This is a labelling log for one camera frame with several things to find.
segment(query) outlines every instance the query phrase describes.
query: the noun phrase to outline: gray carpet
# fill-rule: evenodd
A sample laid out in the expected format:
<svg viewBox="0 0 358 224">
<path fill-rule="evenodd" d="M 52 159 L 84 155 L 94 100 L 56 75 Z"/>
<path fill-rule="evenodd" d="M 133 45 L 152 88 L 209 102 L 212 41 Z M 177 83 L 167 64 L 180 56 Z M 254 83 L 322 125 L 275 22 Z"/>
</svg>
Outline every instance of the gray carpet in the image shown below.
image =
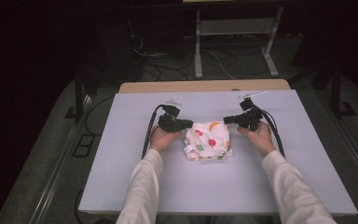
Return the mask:
<svg viewBox="0 0 358 224">
<path fill-rule="evenodd" d="M 268 69 L 258 49 L 264 37 L 241 37 L 240 44 L 228 45 L 225 50 L 205 42 L 202 46 L 215 54 L 220 63 L 213 60 L 208 51 L 202 52 L 203 79 L 230 79 L 227 73 L 237 79 L 270 78 Z M 290 65 L 301 36 L 278 37 L 271 55 L 276 63 L 280 78 L 288 79 L 302 70 Z M 149 58 L 145 66 L 143 81 L 194 80 L 192 53 L 184 58 L 158 56 Z M 156 64 L 168 66 L 161 68 Z M 348 102 L 357 116 L 337 119 L 329 108 L 330 86 L 324 91 L 315 91 L 310 82 L 314 75 L 304 77 L 292 85 L 310 116 L 325 150 L 358 209 L 358 162 L 353 157 L 353 143 L 358 147 L 358 90 L 345 77 L 341 83 L 341 101 Z M 99 136 L 95 136 L 88 157 L 73 157 L 72 153 L 82 134 L 102 133 L 113 96 L 117 89 L 101 88 L 85 101 L 85 115 L 78 123 L 66 119 L 68 108 L 75 104 L 74 83 L 71 83 L 57 99 L 44 129 L 24 165 L 16 185 L 10 192 L 0 213 L 0 223 L 95 223 L 101 218 L 114 220 L 116 216 L 96 216 L 76 212 L 76 199 L 87 181 Z M 345 134 L 349 132 L 352 141 Z M 90 142 L 83 137 L 83 144 Z M 85 147 L 77 155 L 87 152 Z M 335 217 L 338 223 L 358 223 L 357 216 Z"/>
</svg>

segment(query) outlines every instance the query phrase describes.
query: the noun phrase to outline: metal stand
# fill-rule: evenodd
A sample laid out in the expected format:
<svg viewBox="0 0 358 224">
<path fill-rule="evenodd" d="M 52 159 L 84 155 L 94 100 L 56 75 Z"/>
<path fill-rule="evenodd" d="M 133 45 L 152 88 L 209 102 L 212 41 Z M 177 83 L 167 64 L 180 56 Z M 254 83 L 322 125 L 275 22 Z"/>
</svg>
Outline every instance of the metal stand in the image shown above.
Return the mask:
<svg viewBox="0 0 358 224">
<path fill-rule="evenodd" d="M 272 23 L 272 27 L 269 32 L 270 35 L 269 35 L 268 43 L 264 48 L 261 48 L 261 52 L 263 53 L 264 60 L 267 63 L 269 73 L 271 74 L 272 77 L 277 77 L 279 74 L 277 68 L 275 67 L 274 62 L 272 61 L 269 52 L 271 51 L 272 43 L 274 41 L 275 35 L 278 30 L 282 12 L 283 12 L 283 7 L 278 7 L 277 14 L 275 15 L 274 22 Z"/>
<path fill-rule="evenodd" d="M 200 36 L 201 35 L 238 35 L 238 34 L 269 34 L 268 43 L 261 48 L 261 52 L 266 61 L 269 73 L 272 77 L 279 75 L 278 70 L 269 54 L 275 35 L 278 30 L 279 22 L 283 12 L 283 7 L 278 7 L 274 18 L 248 19 L 248 20 L 228 20 L 228 21 L 201 21 L 200 11 L 197 10 L 196 22 L 196 53 L 194 55 L 194 65 L 196 78 L 202 78 L 202 65 L 200 57 Z M 269 26 L 268 31 L 259 30 L 260 25 Z"/>
</svg>

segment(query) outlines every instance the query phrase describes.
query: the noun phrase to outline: black cable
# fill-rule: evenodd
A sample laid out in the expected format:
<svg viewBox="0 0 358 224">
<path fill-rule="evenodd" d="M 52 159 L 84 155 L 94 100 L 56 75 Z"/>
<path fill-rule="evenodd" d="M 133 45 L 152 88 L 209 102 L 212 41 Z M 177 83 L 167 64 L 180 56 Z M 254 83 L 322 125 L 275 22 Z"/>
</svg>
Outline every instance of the black cable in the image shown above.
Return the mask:
<svg viewBox="0 0 358 224">
<path fill-rule="evenodd" d="M 153 123 L 154 123 L 154 120 L 156 118 L 156 115 L 157 115 L 157 111 L 162 107 L 162 105 L 158 105 L 155 109 L 155 111 L 153 112 L 152 114 L 152 117 L 150 118 L 150 121 L 149 121 L 149 126 L 147 127 L 147 132 L 146 132 L 146 137 L 145 137 L 145 143 L 144 143 L 144 150 L 142 151 L 142 158 L 144 158 L 145 154 L 146 154 L 146 151 L 147 151 L 147 146 L 149 145 L 149 141 L 150 141 L 150 132 L 152 130 L 152 127 L 153 127 Z"/>
<path fill-rule="evenodd" d="M 85 186 L 86 182 L 83 183 L 83 185 L 80 187 L 80 190 L 76 196 L 76 199 L 75 199 L 75 217 L 76 217 L 76 220 L 79 224 L 83 224 L 83 222 L 80 220 L 80 217 L 79 217 L 79 214 L 77 212 L 77 207 L 78 207 L 78 201 L 80 199 L 80 195 L 82 195 L 83 193 L 83 190 L 84 190 L 84 186 Z"/>
<path fill-rule="evenodd" d="M 261 114 L 263 115 L 264 119 L 266 119 L 270 129 L 272 130 L 273 134 L 275 135 L 275 139 L 277 140 L 279 151 L 284 156 L 282 140 L 281 140 L 281 138 L 280 138 L 280 136 L 278 134 L 278 127 L 277 127 L 277 124 L 275 122 L 275 119 L 272 117 L 272 115 L 269 112 L 260 109 L 260 107 L 258 107 L 257 105 L 254 105 L 254 104 L 247 104 L 247 105 L 250 106 L 250 107 L 253 107 L 256 110 L 259 110 L 261 112 Z"/>
<path fill-rule="evenodd" d="M 266 121 L 268 122 L 269 124 L 269 127 L 271 128 L 272 132 L 274 133 L 275 135 L 275 138 L 277 140 L 277 144 L 278 144 L 278 148 L 281 152 L 281 154 L 284 156 L 284 151 L 283 151 L 283 145 L 282 145 L 282 141 L 281 141 L 281 138 L 278 134 L 278 128 L 276 126 L 276 123 L 275 123 L 275 120 L 273 119 L 273 117 L 271 116 L 272 120 L 273 120 L 273 123 L 271 121 L 271 119 L 269 118 L 269 113 L 267 111 L 264 111 L 262 110 L 261 113 L 263 114 L 263 117 L 266 119 Z"/>
<path fill-rule="evenodd" d="M 90 130 L 89 125 L 88 125 L 89 116 L 90 116 L 91 112 L 92 112 L 95 108 L 97 108 L 97 107 L 100 106 L 102 103 L 106 102 L 107 100 L 113 98 L 114 96 L 115 96 L 115 95 L 113 94 L 113 95 L 111 95 L 111 96 L 109 96 L 109 97 L 106 97 L 105 99 L 101 100 L 100 103 L 98 103 L 96 106 L 94 106 L 94 107 L 89 111 L 89 113 L 88 113 L 87 116 L 86 116 L 86 120 L 85 120 L 85 122 L 84 122 L 84 127 L 86 128 L 86 131 L 87 131 L 88 133 L 90 133 L 90 134 L 92 134 L 92 135 L 95 135 L 95 136 L 102 136 L 101 133 L 94 133 L 94 132 L 92 132 L 92 131 Z"/>
</svg>

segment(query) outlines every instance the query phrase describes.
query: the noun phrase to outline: white table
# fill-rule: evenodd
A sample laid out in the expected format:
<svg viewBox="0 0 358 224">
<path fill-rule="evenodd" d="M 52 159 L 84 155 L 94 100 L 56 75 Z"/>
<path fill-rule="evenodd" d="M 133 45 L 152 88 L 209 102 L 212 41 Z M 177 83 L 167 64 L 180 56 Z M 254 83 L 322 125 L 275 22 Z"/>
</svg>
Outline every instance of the white table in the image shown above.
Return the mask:
<svg viewBox="0 0 358 224">
<path fill-rule="evenodd" d="M 119 93 L 112 104 L 79 210 L 117 214 L 141 159 L 145 133 L 156 106 L 181 103 L 179 119 L 195 122 L 239 115 L 239 96 L 260 91 Z M 329 160 L 296 91 L 269 91 L 253 101 L 278 126 L 286 159 L 293 163 L 334 216 L 357 214 Z M 262 158 L 230 125 L 234 155 L 223 161 L 188 161 L 184 137 L 163 155 L 158 211 L 187 215 L 276 215 L 278 213 Z"/>
</svg>

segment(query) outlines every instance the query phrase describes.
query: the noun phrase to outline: white cloth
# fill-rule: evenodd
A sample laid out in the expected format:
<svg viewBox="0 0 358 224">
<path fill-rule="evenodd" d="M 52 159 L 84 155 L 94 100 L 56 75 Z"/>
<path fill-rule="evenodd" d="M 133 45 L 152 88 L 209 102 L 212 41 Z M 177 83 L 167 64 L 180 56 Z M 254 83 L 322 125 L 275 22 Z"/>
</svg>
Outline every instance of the white cloth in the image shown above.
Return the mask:
<svg viewBox="0 0 358 224">
<path fill-rule="evenodd" d="M 278 151 L 262 162 L 275 193 L 282 223 L 336 223 L 300 172 Z M 158 209 L 158 179 L 163 162 L 159 153 L 149 149 L 135 166 L 124 207 L 117 223 L 155 223 Z"/>
<path fill-rule="evenodd" d="M 229 143 L 229 132 L 223 121 L 193 123 L 193 127 L 186 130 L 187 159 L 224 160 L 233 154 Z"/>
</svg>

